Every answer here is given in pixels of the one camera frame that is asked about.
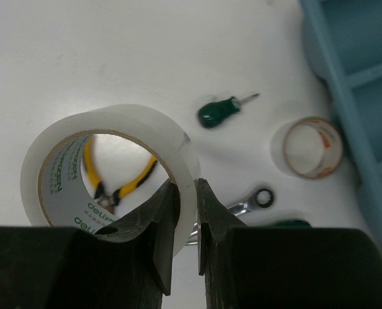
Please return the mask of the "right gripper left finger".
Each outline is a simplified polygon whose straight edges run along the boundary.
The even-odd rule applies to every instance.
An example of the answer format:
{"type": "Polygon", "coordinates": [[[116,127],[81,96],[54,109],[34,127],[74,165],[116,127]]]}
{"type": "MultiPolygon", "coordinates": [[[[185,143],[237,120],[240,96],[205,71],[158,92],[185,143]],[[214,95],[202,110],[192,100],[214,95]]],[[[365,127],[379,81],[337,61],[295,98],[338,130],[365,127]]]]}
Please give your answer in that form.
{"type": "Polygon", "coordinates": [[[171,293],[179,208],[166,181],[94,234],[0,227],[0,308],[160,308],[171,293]]]}

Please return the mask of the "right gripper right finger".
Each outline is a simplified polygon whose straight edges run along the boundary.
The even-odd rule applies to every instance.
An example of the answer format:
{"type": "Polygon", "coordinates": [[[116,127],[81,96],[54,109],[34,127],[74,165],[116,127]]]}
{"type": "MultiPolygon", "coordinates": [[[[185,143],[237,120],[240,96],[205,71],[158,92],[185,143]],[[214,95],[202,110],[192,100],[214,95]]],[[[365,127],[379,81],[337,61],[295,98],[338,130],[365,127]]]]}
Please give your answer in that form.
{"type": "Polygon", "coordinates": [[[358,229],[248,227],[199,179],[208,308],[382,308],[382,257],[358,229]]]}

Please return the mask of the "silver ratchet wrench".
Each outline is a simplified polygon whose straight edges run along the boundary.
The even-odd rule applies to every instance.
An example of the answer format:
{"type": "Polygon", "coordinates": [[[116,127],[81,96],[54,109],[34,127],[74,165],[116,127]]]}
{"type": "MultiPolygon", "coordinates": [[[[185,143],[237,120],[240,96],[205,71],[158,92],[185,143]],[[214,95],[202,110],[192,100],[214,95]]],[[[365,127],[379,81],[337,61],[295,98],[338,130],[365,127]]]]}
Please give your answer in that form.
{"type": "Polygon", "coordinates": [[[207,242],[207,232],[213,240],[223,238],[229,227],[243,226],[239,217],[250,212],[270,208],[276,199],[274,191],[266,186],[259,186],[242,201],[227,208],[223,206],[208,185],[198,189],[198,219],[189,237],[187,246],[207,242]]]}

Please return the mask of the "clear packing tape roll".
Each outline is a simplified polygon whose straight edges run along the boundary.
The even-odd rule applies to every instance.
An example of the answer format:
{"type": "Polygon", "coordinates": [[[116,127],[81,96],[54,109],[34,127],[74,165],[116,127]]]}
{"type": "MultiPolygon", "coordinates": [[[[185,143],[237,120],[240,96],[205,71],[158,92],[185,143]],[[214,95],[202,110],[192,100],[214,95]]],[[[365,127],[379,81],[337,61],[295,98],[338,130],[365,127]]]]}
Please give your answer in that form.
{"type": "Polygon", "coordinates": [[[94,233],[171,180],[180,193],[178,253],[196,219],[199,176],[195,148],[174,120],[146,106],[121,104],[46,128],[24,158],[20,189],[32,225],[94,233]]]}

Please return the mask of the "yellow black needle-nose pliers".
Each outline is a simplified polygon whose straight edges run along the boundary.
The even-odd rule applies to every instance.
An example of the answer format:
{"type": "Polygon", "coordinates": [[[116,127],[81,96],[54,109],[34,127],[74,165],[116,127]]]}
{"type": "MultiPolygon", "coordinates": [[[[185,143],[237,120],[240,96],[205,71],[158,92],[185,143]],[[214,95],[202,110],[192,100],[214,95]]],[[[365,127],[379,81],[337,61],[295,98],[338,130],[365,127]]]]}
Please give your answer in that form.
{"type": "Polygon", "coordinates": [[[84,181],[93,199],[115,214],[122,200],[153,174],[158,160],[142,146],[116,135],[92,135],[82,153],[84,181]]]}

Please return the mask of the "small white tape roll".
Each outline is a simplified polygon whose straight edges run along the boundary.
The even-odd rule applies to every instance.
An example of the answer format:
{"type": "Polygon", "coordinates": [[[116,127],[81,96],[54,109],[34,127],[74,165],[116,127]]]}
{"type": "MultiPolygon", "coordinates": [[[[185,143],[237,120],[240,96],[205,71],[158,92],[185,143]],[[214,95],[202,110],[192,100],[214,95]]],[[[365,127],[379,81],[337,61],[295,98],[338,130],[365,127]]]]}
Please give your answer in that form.
{"type": "Polygon", "coordinates": [[[282,125],[275,132],[271,158],[284,174],[319,180],[338,168],[343,158],[343,140],[328,120],[301,118],[282,125]]]}

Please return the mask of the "stubby green screwdriver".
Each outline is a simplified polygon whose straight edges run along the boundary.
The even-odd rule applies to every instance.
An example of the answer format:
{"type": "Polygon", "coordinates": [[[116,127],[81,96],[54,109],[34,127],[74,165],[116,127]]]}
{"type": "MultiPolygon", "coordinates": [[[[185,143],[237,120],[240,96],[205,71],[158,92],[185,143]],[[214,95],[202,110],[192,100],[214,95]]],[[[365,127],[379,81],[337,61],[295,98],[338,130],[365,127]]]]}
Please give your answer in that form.
{"type": "Polygon", "coordinates": [[[196,114],[197,119],[200,125],[206,129],[218,127],[224,120],[239,113],[244,104],[259,96],[259,93],[255,93],[243,99],[232,96],[226,100],[207,103],[198,110],[196,114]]]}

